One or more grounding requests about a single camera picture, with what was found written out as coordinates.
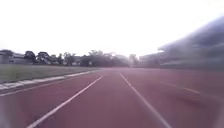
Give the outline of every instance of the overcast sky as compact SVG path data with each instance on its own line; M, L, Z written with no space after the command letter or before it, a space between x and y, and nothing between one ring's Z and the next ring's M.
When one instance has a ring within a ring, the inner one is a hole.
M223 0L1 0L0 49L144 55L223 12Z

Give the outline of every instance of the green grass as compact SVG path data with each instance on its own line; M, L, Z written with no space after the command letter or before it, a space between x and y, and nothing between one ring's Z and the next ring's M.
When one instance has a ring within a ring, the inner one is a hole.
M96 70L87 67L0 64L0 83Z

